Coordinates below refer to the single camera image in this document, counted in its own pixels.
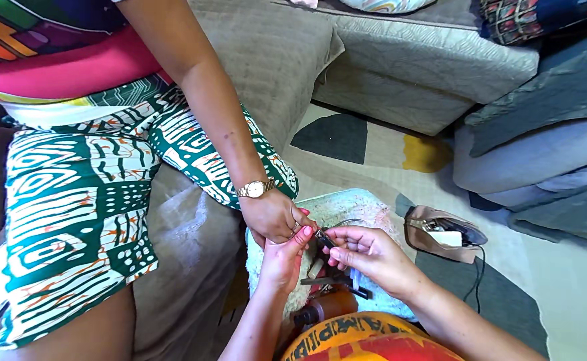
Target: pink fabric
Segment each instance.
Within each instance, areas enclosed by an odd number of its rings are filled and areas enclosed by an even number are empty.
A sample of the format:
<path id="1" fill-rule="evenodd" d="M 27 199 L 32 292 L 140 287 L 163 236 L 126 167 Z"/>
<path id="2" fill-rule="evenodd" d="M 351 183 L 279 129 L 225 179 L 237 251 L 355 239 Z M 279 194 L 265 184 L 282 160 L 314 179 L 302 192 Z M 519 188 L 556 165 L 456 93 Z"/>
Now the pink fabric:
<path id="1" fill-rule="evenodd" d="M 132 27 L 104 41 L 0 63 L 0 92 L 39 99 L 80 98 L 161 70 Z"/>

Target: orange shirt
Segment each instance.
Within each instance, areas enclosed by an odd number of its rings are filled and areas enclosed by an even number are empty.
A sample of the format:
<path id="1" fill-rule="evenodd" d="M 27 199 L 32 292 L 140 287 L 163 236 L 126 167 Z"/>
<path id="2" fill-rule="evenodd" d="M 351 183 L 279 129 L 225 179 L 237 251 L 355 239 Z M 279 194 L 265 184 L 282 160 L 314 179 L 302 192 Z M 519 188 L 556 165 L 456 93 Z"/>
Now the orange shirt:
<path id="1" fill-rule="evenodd" d="M 282 361 L 462 361 L 457 354 L 399 317 L 357 312 L 334 317 L 303 332 Z"/>

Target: watch band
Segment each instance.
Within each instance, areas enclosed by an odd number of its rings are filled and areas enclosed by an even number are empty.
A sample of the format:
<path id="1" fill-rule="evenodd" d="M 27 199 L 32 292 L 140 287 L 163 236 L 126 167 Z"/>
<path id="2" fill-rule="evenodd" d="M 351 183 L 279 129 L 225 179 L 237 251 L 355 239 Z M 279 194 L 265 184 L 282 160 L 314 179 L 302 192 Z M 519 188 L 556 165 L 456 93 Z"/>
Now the watch band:
<path id="1" fill-rule="evenodd" d="M 273 179 L 270 179 L 268 182 L 263 182 L 261 180 L 259 180 L 257 182 L 262 183 L 265 187 L 265 190 L 262 192 L 262 194 L 265 194 L 266 192 L 269 192 L 270 190 L 275 188 L 275 180 L 273 180 Z M 247 190 L 248 190 L 249 185 L 251 183 L 253 183 L 253 182 L 250 182 L 250 183 L 246 184 L 245 186 L 243 186 L 242 188 L 236 190 L 236 195 L 238 197 L 249 197 Z"/>

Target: brown pouch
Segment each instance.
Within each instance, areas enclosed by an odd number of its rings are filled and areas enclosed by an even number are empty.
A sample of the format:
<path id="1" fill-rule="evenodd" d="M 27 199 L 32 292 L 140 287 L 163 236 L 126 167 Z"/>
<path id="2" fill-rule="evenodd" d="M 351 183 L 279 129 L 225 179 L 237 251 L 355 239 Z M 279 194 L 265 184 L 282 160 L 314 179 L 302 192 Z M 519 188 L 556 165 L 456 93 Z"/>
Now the brown pouch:
<path id="1" fill-rule="evenodd" d="M 429 222 L 437 219 L 453 224 L 459 230 L 463 230 L 466 238 L 472 244 L 456 247 L 437 242 L 426 231 L 429 227 Z M 417 249 L 444 258 L 453 259 L 455 261 L 474 263 L 476 252 L 481 249 L 478 246 L 487 243 L 487 236 L 485 236 L 472 222 L 464 220 L 451 213 L 427 206 L 416 206 L 411 209 L 407 216 L 405 216 L 405 224 L 407 242 L 410 245 Z"/>

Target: fingernail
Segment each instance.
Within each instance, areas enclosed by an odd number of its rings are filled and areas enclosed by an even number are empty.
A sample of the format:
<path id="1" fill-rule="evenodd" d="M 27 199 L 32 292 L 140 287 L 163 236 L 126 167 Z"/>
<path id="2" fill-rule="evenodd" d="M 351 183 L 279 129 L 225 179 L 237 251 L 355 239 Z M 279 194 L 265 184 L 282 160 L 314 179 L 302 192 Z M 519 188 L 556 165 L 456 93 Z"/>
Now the fingernail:
<path id="1" fill-rule="evenodd" d="M 338 248 L 332 248 L 329 250 L 329 254 L 335 258 L 337 261 L 340 260 L 340 250 Z"/>

